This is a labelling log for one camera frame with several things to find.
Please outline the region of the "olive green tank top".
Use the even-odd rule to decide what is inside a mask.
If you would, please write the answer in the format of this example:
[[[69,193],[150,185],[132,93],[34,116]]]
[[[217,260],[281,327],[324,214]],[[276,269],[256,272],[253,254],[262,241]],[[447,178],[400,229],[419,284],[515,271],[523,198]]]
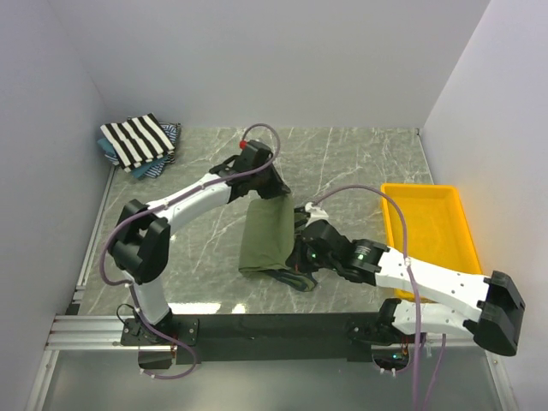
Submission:
[[[249,203],[239,253],[238,271],[248,278],[270,277],[300,292],[318,282],[310,272],[287,264],[295,247],[295,203],[286,194]]]

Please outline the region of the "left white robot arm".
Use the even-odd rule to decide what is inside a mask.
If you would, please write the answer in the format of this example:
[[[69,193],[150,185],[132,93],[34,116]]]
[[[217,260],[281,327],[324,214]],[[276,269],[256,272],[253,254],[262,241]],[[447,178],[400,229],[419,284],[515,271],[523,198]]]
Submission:
[[[290,193],[272,165],[269,146],[249,140],[240,148],[187,188],[148,204],[133,200],[122,209],[107,253],[122,271],[119,283],[134,292],[136,310],[145,318],[140,333],[150,343],[163,343],[171,333],[173,313],[159,279],[168,264],[171,235],[251,191],[266,200]]]

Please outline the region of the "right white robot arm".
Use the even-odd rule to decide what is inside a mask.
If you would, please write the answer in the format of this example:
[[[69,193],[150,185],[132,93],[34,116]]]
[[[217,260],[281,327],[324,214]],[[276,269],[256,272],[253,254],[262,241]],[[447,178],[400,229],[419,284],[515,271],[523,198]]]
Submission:
[[[383,340],[394,342],[420,325],[425,333],[471,337],[484,350],[516,355],[526,304],[508,274],[485,277],[405,258],[376,241],[351,241],[324,218],[297,223],[295,234],[287,264],[297,271],[327,269],[351,283],[417,291],[428,300],[424,306],[387,300],[375,323]]]

